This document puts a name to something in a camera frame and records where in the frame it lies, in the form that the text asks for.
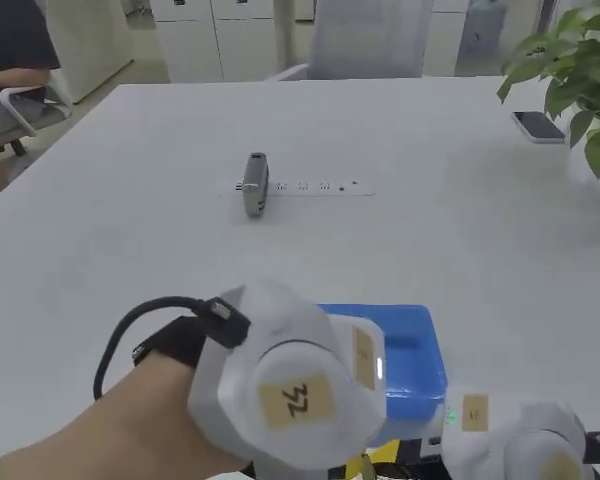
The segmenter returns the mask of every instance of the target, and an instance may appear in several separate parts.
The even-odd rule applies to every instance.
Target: power strip
[[[218,186],[220,196],[242,194],[242,182],[225,181]],[[306,181],[285,180],[269,182],[269,197],[368,197],[374,194],[358,180]]]

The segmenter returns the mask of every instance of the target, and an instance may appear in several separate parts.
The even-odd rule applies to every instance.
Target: hand
[[[152,354],[71,424],[0,459],[0,480],[203,480],[244,462],[187,411],[194,372]]]

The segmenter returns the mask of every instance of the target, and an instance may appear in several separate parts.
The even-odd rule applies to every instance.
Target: led light
[[[378,378],[382,380],[382,377],[384,376],[384,362],[380,357],[378,357],[376,360],[376,371],[378,374]]]

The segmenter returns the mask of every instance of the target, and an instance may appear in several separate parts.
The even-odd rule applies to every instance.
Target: person
[[[46,20],[36,0],[0,0],[0,90],[44,86],[51,70],[60,68]],[[45,89],[13,98],[16,109],[34,122],[44,109]],[[0,134],[18,125],[0,104]]]
[[[187,412],[194,369],[152,352],[72,423],[0,458],[0,480],[203,480],[246,462]]]

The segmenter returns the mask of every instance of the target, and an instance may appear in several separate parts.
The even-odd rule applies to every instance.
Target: black cable
[[[111,334],[111,338],[109,338],[104,354],[100,359],[100,364],[98,365],[98,370],[96,370],[96,376],[93,380],[93,398],[98,400],[102,397],[102,385],[104,384],[104,377],[107,374],[109,364],[116,353],[120,340],[122,340],[122,337],[133,322],[147,313],[165,308],[186,308],[194,314],[197,314],[203,303],[202,300],[190,297],[162,297],[144,302],[127,313],[122,320],[120,320],[120,323],[118,323]]]

